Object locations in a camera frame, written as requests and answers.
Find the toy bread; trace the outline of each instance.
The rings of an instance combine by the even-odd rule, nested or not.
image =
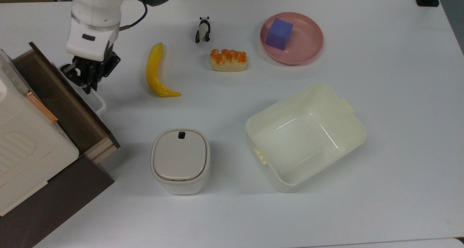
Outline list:
[[[244,51],[229,51],[218,49],[211,51],[209,63],[214,71],[244,71],[247,67],[247,54]]]

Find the banana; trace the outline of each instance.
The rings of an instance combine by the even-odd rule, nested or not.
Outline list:
[[[148,60],[146,61],[146,82],[150,89],[157,96],[180,96],[179,92],[171,91],[165,87],[158,79],[158,68],[163,55],[163,43],[159,42],[150,51]]]

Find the black cable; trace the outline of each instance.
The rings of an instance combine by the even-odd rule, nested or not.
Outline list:
[[[137,21],[135,21],[135,22],[132,23],[131,25],[126,25],[126,26],[119,27],[119,31],[130,29],[130,28],[132,28],[133,26],[137,25],[137,23],[141,22],[141,21],[145,18],[146,14],[148,13],[148,7],[146,6],[145,0],[141,0],[141,2],[144,4],[144,7],[145,7],[145,12],[144,12],[144,14],[140,17],[140,19],[138,19]]]

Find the purple block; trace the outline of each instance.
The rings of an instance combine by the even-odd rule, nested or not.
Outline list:
[[[266,44],[284,50],[292,29],[292,23],[275,18],[267,33]]]

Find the panda figurine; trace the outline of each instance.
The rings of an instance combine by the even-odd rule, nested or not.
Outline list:
[[[211,25],[209,24],[209,17],[200,17],[200,24],[198,25],[197,34],[195,35],[195,42],[199,43],[200,40],[209,41],[209,33],[211,32]]]

